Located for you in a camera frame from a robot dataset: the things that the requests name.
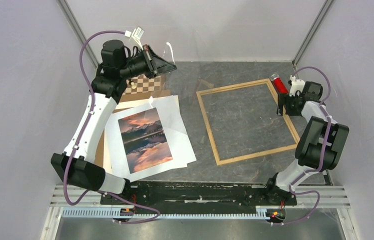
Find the empty picture frame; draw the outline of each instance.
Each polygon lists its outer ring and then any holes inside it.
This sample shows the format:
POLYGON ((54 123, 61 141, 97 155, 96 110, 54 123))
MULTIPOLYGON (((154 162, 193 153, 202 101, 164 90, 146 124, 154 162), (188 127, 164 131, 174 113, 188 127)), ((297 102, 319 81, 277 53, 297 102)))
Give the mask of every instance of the empty picture frame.
POLYGON ((249 82, 244 82, 244 83, 239 83, 239 84, 234 84, 234 85, 229 85, 229 86, 222 86, 222 87, 217 87, 217 88, 212 88, 212 89, 207 89, 207 90, 202 90, 202 91, 197 91, 197 98, 199 101, 200 105, 200 110, 203 115, 203 120, 204 124, 206 126, 206 131, 207 135, 209 137, 210 141, 210 146, 212 148, 213 155, 215 157, 215 161, 217 165, 223 165, 223 164, 229 164, 229 163, 234 163, 242 160, 247 160, 247 159, 252 159, 256 157, 262 157, 265 155, 270 155, 270 154, 275 154, 275 153, 280 153, 284 152, 287 150, 292 150, 295 149, 298 145, 299 140, 301 139, 299 137, 298 132, 296 131, 295 126, 293 126, 292 121, 290 120, 290 117, 286 114, 283 114, 283 119, 285 123, 287 124, 288 130, 290 131, 295 144, 287 145, 287 146, 282 146, 282 147, 277 147, 269 150, 264 150, 264 151, 259 151, 251 154, 246 154, 246 155, 241 155, 241 156, 236 156, 228 159, 220 159, 220 156, 218 154, 217 146, 215 144, 215 139, 212 134, 211 130, 211 124, 209 123, 208 116, 206 114, 205 110, 205 105, 202 100, 202 96, 204 95, 209 95, 209 94, 216 94, 216 93, 221 93, 221 92, 226 92, 226 91, 231 91, 231 90, 236 90, 236 89, 242 89, 242 88, 248 88, 248 87, 253 87, 257 85, 266 85, 269 89, 269 92, 271 93, 272 97, 274 98, 275 103, 277 103, 277 91, 274 88, 273 84, 271 83, 270 79, 262 79, 262 80, 255 80, 255 81, 249 81, 249 82))

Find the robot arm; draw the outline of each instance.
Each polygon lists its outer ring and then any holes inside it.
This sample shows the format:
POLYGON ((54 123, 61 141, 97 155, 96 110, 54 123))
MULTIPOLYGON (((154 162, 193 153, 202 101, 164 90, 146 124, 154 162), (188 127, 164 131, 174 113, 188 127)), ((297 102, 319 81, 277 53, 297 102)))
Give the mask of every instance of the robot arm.
POLYGON ((101 57, 103 63, 99 65, 96 76, 91 82, 95 97, 93 109, 91 110, 92 96, 90 95, 73 138, 62 154, 53 154, 51 164, 63 181, 70 154, 73 149, 76 149, 69 166, 67 182, 91 191, 120 194, 126 185, 126 180, 105 172, 102 167, 93 163, 105 125, 127 88, 127 80, 142 74, 150 79, 155 78, 174 71, 177 67, 157 56, 149 45, 144 45, 143 50, 138 50, 131 56, 130 50, 120 40, 105 42, 101 57), (90 116, 89 123, 83 129, 88 116, 90 116), (81 131, 83 131, 82 137, 76 145, 76 139, 81 131))
POLYGON ((302 116, 307 121, 307 126, 300 137, 295 151, 295 160, 282 172, 276 173, 267 183, 268 200, 278 203, 291 196, 296 187, 311 175, 324 170, 334 169, 340 159, 349 128, 337 123, 331 116, 326 116, 325 105, 320 106, 319 99, 323 87, 319 83, 303 81, 290 77, 290 91, 284 87, 278 75, 271 76, 278 90, 279 115, 302 116), (320 157, 323 146, 324 134, 330 118, 330 128, 327 144, 320 168, 320 157))

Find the table surface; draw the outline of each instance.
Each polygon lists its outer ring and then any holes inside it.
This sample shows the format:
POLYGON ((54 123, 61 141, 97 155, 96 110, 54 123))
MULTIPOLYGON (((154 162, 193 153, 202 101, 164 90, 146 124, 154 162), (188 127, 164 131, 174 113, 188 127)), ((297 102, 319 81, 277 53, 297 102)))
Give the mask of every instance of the table surface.
MULTIPOLYGON (((162 80, 161 89, 178 95, 181 117, 197 161, 145 180, 266 183, 294 159, 295 150, 217 165, 196 92, 267 79, 278 73, 284 82, 293 73, 289 62, 176 62, 177 70, 162 80)), ((220 159, 294 144, 266 84, 202 96, 220 159)), ((290 117, 299 136, 306 120, 290 117)), ((304 184, 324 184, 321 173, 304 184)))

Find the sunset sky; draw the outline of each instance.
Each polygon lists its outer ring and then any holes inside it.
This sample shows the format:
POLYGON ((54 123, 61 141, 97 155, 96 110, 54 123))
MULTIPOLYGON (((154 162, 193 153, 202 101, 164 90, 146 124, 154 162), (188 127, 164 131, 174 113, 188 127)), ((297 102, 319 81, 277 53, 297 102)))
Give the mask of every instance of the sunset sky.
POLYGON ((158 111, 156 108, 152 108, 146 111, 142 111, 131 116, 120 119, 119 128, 121 133, 125 133, 129 129, 137 128, 145 124, 151 124, 159 120, 158 111))
POLYGON ((126 156, 130 173, 135 173, 173 159, 167 142, 126 156))

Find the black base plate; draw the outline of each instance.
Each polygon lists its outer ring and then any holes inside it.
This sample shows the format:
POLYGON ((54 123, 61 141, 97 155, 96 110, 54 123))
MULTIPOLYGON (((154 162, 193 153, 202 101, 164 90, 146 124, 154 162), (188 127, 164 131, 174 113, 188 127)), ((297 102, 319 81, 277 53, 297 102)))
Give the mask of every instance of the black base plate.
MULTIPOLYGON (((135 199, 137 204, 158 209, 162 214, 255 214, 256 206, 280 205, 271 204, 266 192, 265 185, 251 183, 136 181, 130 183, 130 187, 121 196, 129 201, 135 199), (188 202, 197 200, 216 202, 188 202)), ((124 203, 106 195, 101 197, 100 204, 124 203)), ((286 198, 284 205, 297 205, 296 197, 286 198)), ((139 207, 135 212, 153 213, 139 207)))

